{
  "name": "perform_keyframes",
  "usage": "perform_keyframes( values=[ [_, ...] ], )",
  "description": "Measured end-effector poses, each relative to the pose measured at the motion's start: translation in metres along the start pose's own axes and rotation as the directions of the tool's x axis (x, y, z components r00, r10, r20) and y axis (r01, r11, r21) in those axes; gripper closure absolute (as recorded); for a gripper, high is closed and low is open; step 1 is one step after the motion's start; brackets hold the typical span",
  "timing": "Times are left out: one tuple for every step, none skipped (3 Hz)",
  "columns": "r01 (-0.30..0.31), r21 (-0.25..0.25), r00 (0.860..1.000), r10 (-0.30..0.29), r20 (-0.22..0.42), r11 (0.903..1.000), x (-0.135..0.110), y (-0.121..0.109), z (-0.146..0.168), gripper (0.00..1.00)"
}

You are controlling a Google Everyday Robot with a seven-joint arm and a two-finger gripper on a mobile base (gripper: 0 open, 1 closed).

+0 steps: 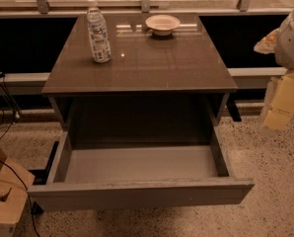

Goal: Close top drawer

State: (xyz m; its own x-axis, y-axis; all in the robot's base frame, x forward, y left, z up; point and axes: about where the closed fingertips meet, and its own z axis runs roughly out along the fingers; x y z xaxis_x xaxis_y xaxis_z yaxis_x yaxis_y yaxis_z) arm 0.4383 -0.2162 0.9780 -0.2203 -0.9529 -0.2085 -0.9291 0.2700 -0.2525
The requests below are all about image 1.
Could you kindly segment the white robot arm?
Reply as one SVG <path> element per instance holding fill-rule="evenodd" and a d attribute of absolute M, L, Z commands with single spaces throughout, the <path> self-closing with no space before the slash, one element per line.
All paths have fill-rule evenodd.
<path fill-rule="evenodd" d="M 294 117 L 294 9 L 278 29 L 255 45 L 254 51 L 273 53 L 275 62 L 287 69 L 280 78 L 270 78 L 259 117 L 259 132 L 272 136 Z"/>

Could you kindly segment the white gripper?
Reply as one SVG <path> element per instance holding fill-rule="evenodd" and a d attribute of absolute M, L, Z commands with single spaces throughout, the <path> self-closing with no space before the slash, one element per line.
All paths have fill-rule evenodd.
<path fill-rule="evenodd" d="M 258 131 L 264 136 L 278 134 L 294 116 L 294 72 L 285 74 L 274 85 L 269 110 L 259 117 Z"/>

